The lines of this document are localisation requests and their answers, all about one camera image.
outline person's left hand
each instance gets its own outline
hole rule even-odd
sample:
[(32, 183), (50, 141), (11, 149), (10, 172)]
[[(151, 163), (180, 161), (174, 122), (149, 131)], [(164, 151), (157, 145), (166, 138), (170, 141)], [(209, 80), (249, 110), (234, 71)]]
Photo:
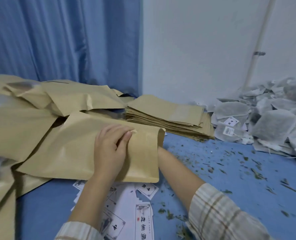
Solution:
[(94, 150), (94, 175), (115, 180), (126, 158), (126, 146), (134, 128), (112, 124), (96, 136)]

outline person's right arm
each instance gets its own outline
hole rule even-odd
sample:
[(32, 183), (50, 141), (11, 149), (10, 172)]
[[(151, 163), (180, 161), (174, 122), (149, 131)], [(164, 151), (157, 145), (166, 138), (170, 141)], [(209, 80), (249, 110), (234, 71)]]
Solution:
[(222, 192), (200, 179), (159, 147), (162, 174), (189, 212), (188, 228), (197, 239), (272, 240), (266, 228)]

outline blue curtain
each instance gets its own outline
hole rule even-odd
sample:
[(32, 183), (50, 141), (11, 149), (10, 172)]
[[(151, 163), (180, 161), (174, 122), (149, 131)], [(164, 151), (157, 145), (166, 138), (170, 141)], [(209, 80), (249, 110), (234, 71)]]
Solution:
[(138, 96), (140, 0), (0, 0), (0, 74)]

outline plaid shirt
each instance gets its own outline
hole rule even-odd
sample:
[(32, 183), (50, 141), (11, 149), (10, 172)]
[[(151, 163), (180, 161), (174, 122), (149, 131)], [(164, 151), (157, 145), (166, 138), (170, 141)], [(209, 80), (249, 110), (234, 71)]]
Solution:
[[(273, 240), (256, 218), (240, 210), (230, 198), (210, 184), (203, 184), (195, 193), (186, 224), (198, 240)], [(102, 239), (96, 229), (81, 222), (66, 222), (55, 238)]]

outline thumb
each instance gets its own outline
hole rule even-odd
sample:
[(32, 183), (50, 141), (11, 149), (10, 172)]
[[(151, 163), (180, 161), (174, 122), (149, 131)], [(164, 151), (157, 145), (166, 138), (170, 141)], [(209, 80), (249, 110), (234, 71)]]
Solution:
[(117, 147), (117, 153), (121, 154), (121, 155), (126, 155), (126, 147), (127, 147), (127, 143), (130, 140), (132, 136), (132, 132), (128, 131), (127, 133), (125, 133), (121, 139), (121, 141), (119, 142), (119, 145)]

